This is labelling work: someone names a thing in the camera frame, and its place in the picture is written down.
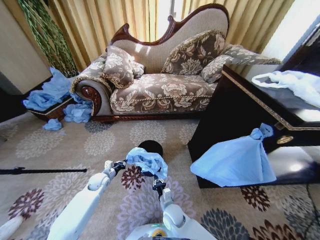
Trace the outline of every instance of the floral rug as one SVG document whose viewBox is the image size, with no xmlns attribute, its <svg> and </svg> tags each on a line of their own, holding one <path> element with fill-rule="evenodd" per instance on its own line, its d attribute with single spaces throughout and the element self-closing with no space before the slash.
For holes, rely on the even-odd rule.
<svg viewBox="0 0 320 240">
<path fill-rule="evenodd" d="M 320 184 L 200 189 L 186 144 L 198 121 L 62 122 L 55 132 L 26 113 L 0 125 L 0 167 L 82 169 L 86 173 L 0 175 L 0 225 L 22 215 L 14 240 L 45 240 L 73 196 L 144 140 L 161 143 L 174 201 L 219 240 L 318 240 Z M 123 240 L 137 226 L 162 220 L 152 179 L 127 166 L 108 186 L 80 239 Z"/>
</svg>

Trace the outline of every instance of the floral cushion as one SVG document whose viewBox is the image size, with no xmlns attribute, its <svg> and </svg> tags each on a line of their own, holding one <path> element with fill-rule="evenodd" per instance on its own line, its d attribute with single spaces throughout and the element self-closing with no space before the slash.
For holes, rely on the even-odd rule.
<svg viewBox="0 0 320 240">
<path fill-rule="evenodd" d="M 103 53 L 96 60 L 92 61 L 92 63 L 73 80 L 70 87 L 70 92 L 74 93 L 76 91 L 77 84 L 79 82 L 83 80 L 92 80 L 103 84 L 104 86 L 106 86 L 109 92 L 112 93 L 112 88 L 114 88 L 114 86 L 110 85 L 108 81 L 100 77 L 103 69 L 105 68 L 106 58 L 106 53 Z"/>
<path fill-rule="evenodd" d="M 110 97 L 115 114 L 202 111 L 214 88 L 200 75 L 144 74 Z"/>
<path fill-rule="evenodd" d="M 144 74 L 145 72 L 145 66 L 143 66 L 142 64 L 136 62 L 136 61 L 130 61 L 130 65 L 132 68 L 132 72 L 133 72 L 133 78 L 134 79 L 139 79 L 141 78 L 141 76 Z"/>
<path fill-rule="evenodd" d="M 276 58 L 269 58 L 253 51 L 249 51 L 241 45 L 228 44 L 224 47 L 221 54 L 238 59 L 239 64 L 281 64 L 281 61 Z"/>
<path fill-rule="evenodd" d="M 201 76 L 208 84 L 214 83 L 216 80 L 222 76 L 222 67 L 224 64 L 237 64 L 239 60 L 232 56 L 220 55 L 217 56 L 213 61 L 211 61 L 207 66 L 205 66 L 201 71 Z"/>
<path fill-rule="evenodd" d="M 281 64 L 281 61 L 249 51 L 241 45 L 227 44 L 222 54 L 202 69 L 201 76 L 209 84 L 214 83 L 221 78 L 224 64 Z"/>
<path fill-rule="evenodd" d="M 134 83 L 130 64 L 131 56 L 116 46 L 107 47 L 107 56 L 101 77 L 112 82 L 116 88 L 125 89 Z"/>
<path fill-rule="evenodd" d="M 197 75 L 215 59 L 225 45 L 224 35 L 217 30 L 208 30 L 176 46 L 166 59 L 162 73 Z"/>
</svg>

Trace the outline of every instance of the black cable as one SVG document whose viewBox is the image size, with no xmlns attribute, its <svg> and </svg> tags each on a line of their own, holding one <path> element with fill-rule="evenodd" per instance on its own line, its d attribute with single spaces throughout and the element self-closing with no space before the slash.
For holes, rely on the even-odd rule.
<svg viewBox="0 0 320 240">
<path fill-rule="evenodd" d="M 311 197 L 311 194 L 310 194 L 310 190 L 309 190 L 309 183 L 307 183 L 306 185 L 306 191 L 308 193 L 308 197 L 310 198 L 311 202 L 312 202 L 312 207 L 313 207 L 313 212 L 314 212 L 314 219 L 312 219 L 312 221 L 310 222 L 310 224 L 307 226 L 307 228 L 305 229 L 304 233 L 303 233 L 303 239 L 306 239 L 307 237 L 307 233 L 310 229 L 310 227 L 314 224 L 314 222 L 316 221 L 319 228 L 320 228 L 320 215 L 319 215 L 319 212 L 317 210 L 317 207 L 316 207 L 316 204 L 314 202 L 314 200 L 312 199 Z"/>
<path fill-rule="evenodd" d="M 48 173 L 74 173 L 87 172 L 87 169 L 25 169 L 17 166 L 14 169 L 0 169 L 0 175 L 19 175 L 19 174 L 48 174 Z"/>
</svg>

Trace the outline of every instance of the dark wooden table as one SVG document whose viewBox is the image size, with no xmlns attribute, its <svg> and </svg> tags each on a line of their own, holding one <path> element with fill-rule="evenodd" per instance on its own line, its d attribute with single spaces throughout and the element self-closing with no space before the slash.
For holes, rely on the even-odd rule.
<svg viewBox="0 0 320 240">
<path fill-rule="evenodd" d="M 265 123 L 273 126 L 274 131 L 272 137 L 263 141 L 266 152 L 286 147 L 285 154 L 280 149 L 271 153 L 277 180 L 268 184 L 320 182 L 320 151 L 319 159 L 309 159 L 302 150 L 297 154 L 293 147 L 320 145 L 319 109 L 294 96 L 289 89 L 263 88 L 251 82 L 253 76 L 279 69 L 281 65 L 223 66 L 223 76 L 188 143 L 192 162 L 212 145 L 247 136 Z M 200 188 L 217 187 L 201 177 L 197 179 Z"/>
</svg>

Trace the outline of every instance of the black round object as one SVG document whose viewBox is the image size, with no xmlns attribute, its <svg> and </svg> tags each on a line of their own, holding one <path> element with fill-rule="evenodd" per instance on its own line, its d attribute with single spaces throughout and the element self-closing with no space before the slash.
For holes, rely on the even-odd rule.
<svg viewBox="0 0 320 240">
<path fill-rule="evenodd" d="M 158 143 L 157 141 L 153 141 L 153 140 L 143 141 L 142 143 L 139 144 L 138 148 L 143 148 L 148 153 L 157 153 L 161 157 L 163 157 L 164 155 L 164 150 L 161 144 Z"/>
</svg>

